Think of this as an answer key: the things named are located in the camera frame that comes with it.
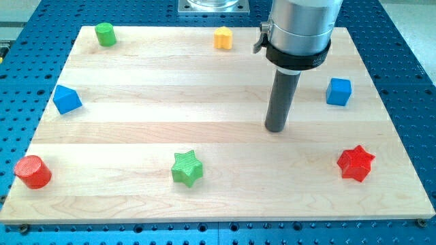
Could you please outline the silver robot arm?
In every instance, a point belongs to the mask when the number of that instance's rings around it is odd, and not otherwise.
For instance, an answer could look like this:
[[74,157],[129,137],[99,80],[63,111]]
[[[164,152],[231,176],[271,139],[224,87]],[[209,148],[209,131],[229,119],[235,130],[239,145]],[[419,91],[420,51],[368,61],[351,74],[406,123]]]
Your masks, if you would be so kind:
[[266,48],[266,58],[285,75],[320,66],[331,45],[330,37],[342,0],[274,0],[253,53]]

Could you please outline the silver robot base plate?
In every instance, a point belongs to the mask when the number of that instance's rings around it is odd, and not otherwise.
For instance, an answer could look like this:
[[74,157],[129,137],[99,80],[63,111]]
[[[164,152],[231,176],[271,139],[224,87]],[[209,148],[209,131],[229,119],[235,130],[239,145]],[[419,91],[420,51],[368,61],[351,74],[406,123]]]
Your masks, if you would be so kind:
[[178,0],[179,14],[249,13],[248,0]]

